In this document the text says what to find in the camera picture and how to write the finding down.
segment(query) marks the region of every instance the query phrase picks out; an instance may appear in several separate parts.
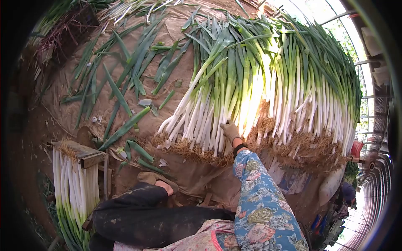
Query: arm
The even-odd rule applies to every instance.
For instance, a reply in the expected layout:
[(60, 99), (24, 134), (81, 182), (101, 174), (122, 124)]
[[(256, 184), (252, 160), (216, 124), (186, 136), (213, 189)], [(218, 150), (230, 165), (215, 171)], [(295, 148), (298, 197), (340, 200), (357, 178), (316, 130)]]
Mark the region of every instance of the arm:
[[(232, 139), (233, 148), (242, 143), (240, 137), (221, 127)], [(292, 209), (257, 154), (245, 147), (239, 149), (233, 170), (242, 183), (234, 228), (239, 246), (246, 250), (308, 251)]]

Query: wooden board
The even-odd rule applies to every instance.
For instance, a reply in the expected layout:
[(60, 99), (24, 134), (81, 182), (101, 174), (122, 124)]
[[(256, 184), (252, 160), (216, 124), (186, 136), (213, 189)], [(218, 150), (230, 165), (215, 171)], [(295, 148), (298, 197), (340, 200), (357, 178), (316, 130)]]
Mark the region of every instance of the wooden board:
[(103, 162), (104, 158), (105, 158), (105, 153), (102, 153), (102, 152), (81, 158), (80, 159), (81, 168), (85, 169), (85, 168), (91, 167), (93, 165), (96, 165), (100, 162)]
[[(62, 145), (61, 141), (51, 142), (51, 144), (54, 146), (58, 146), (58, 147), (60, 147)], [(65, 144), (67, 147), (73, 149), (77, 158), (79, 158), (79, 159), (91, 156), (93, 154), (101, 153), (101, 151), (98, 151), (98, 150), (90, 148), (90, 147), (86, 147), (86, 146), (79, 144), (77, 142), (74, 142), (72, 140), (63, 141), (63, 144)]]
[[(62, 142), (56, 141), (51, 142), (51, 144), (60, 147), (62, 145)], [(63, 141), (63, 144), (65, 144), (66, 147), (72, 149), (75, 152), (76, 157), (80, 159), (80, 166), (83, 169), (104, 161), (105, 156), (107, 155), (104, 152), (84, 146), (72, 140)]]

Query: glove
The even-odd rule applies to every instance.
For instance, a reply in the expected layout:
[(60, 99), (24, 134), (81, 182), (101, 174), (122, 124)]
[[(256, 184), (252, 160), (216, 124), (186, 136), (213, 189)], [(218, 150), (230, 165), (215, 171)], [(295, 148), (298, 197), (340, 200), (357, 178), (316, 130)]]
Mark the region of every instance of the glove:
[(241, 139), (241, 137), (239, 135), (239, 129), (237, 128), (237, 126), (234, 124), (234, 122), (232, 120), (228, 120), (227, 124), (221, 123), (220, 127), (224, 131), (224, 136), (226, 136), (229, 139), (230, 144), (233, 143), (233, 140), (235, 138)]

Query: red object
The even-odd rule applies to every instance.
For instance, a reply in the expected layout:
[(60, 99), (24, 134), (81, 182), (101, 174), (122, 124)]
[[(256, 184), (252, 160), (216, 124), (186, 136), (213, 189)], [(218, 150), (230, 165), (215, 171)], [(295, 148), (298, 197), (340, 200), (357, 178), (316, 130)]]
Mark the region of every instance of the red object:
[(363, 148), (363, 142), (353, 141), (351, 155), (353, 157), (360, 157), (360, 150)]

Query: dry roots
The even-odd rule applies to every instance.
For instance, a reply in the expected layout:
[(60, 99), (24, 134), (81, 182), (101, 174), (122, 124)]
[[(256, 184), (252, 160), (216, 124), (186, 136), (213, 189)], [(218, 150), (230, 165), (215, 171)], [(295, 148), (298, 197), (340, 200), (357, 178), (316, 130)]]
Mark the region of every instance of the dry roots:
[[(274, 119), (267, 116), (269, 102), (261, 102), (260, 115), (258, 122), (251, 130), (245, 142), (249, 149), (255, 153), (260, 153), (267, 149), (270, 155), (277, 158), (280, 164), (289, 165), (294, 168), (301, 168), (308, 172), (328, 172), (333, 168), (339, 168), (340, 164), (345, 162), (345, 158), (341, 156), (341, 145), (339, 143), (332, 144), (332, 137), (325, 136), (323, 132), (320, 138), (315, 137), (311, 133), (298, 133), (292, 136), (290, 143), (287, 145), (277, 145), (272, 138), (274, 128)], [(142, 142), (150, 142), (145, 146), (147, 150), (154, 151), (158, 145), (164, 146), (168, 135), (165, 133), (151, 136), (150, 139), (144, 139)], [(177, 140), (178, 143), (172, 143), (169, 149), (162, 148), (162, 151), (173, 152), (182, 155), (186, 159), (197, 162), (209, 162), (212, 165), (226, 167), (233, 163), (233, 154), (228, 156), (220, 154), (213, 156), (213, 151), (202, 152), (198, 145), (190, 150), (190, 142)]]
[[(149, 145), (146, 145), (147, 151), (152, 151), (158, 145), (164, 146), (165, 140), (168, 139), (167, 133), (162, 133), (159, 135), (151, 136), (150, 139), (145, 139), (142, 142), (150, 142)], [(230, 153), (228, 156), (223, 156), (223, 154), (214, 157), (213, 151), (204, 151), (202, 153), (201, 148), (198, 145), (195, 145), (194, 148), (190, 149), (190, 142), (177, 140), (178, 143), (172, 143), (169, 149), (163, 147), (161, 149), (162, 152), (167, 153), (176, 153), (183, 156), (185, 159), (191, 159), (196, 162), (208, 162), (213, 166), (217, 167), (227, 167), (228, 165), (233, 164), (233, 153)]]

